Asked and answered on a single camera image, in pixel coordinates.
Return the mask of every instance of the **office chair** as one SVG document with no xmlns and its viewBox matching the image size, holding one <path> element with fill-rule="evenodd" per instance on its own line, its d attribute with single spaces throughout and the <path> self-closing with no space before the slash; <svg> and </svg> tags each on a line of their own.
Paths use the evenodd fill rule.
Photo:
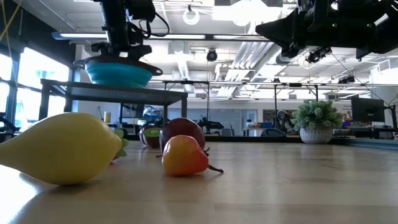
<svg viewBox="0 0 398 224">
<path fill-rule="evenodd" d="M 235 130 L 232 128 L 232 125 L 229 125 L 229 126 L 231 127 L 232 136 L 235 136 Z"/>
<path fill-rule="evenodd" d="M 232 131 L 229 128 L 223 128 L 223 136 L 232 136 Z"/>
</svg>

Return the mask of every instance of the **green leaf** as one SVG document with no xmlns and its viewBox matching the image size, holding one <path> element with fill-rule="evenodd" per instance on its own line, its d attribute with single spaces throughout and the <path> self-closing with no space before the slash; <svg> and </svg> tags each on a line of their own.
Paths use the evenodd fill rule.
<svg viewBox="0 0 398 224">
<path fill-rule="evenodd" d="M 115 157 L 116 156 L 124 157 L 124 156 L 127 156 L 127 153 L 123 149 L 120 149 L 120 151 L 118 153 L 116 153 Z"/>
<path fill-rule="evenodd" d="M 119 136 L 119 138 L 121 138 L 121 139 L 124 136 L 123 130 L 121 130 L 121 129 L 116 130 L 114 133 L 115 133 L 115 135 Z"/>
<path fill-rule="evenodd" d="M 122 139 L 122 143 L 123 143 L 123 148 L 126 147 L 130 142 L 127 139 Z"/>
</svg>

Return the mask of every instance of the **pear stem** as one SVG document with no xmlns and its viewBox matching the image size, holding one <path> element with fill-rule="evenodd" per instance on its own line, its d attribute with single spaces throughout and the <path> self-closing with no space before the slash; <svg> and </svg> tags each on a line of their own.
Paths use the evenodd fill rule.
<svg viewBox="0 0 398 224">
<path fill-rule="evenodd" d="M 205 153 L 205 155 L 207 156 L 207 157 L 209 157 L 209 153 L 207 153 L 208 151 L 210 150 L 210 147 L 207 149 L 207 150 L 203 150 L 203 152 Z"/>
<path fill-rule="evenodd" d="M 211 170 L 213 170 L 213 171 L 217 171 L 217 172 L 220 172 L 220 173 L 224 173 L 224 171 L 222 170 L 222 169 L 217 169 L 217 168 L 215 168 L 215 167 L 213 167 L 212 165 L 209 165 L 209 169 L 211 169 Z"/>
</svg>

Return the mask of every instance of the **black metal table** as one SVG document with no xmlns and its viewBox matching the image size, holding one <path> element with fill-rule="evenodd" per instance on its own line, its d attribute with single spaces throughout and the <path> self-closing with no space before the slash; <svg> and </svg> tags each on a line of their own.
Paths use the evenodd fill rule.
<svg viewBox="0 0 398 224">
<path fill-rule="evenodd" d="M 50 92 L 65 97 L 64 112 L 71 112 L 72 100 L 99 101 L 112 103 L 132 103 L 163 106 L 164 118 L 167 118 L 167 107 L 181 101 L 181 116 L 187 117 L 188 93 L 177 91 L 151 90 L 145 88 L 127 88 L 80 82 L 58 82 L 42 79 L 42 101 L 39 120 L 48 116 Z"/>
</svg>

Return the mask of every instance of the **wooden table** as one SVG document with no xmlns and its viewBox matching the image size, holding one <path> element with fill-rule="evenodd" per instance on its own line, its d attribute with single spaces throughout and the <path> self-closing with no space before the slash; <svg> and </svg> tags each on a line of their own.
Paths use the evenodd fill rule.
<svg viewBox="0 0 398 224">
<path fill-rule="evenodd" d="M 0 166 L 0 223 L 397 223 L 398 153 L 347 146 L 208 143 L 222 168 L 165 177 L 129 145 L 101 176 L 56 187 Z"/>
</svg>

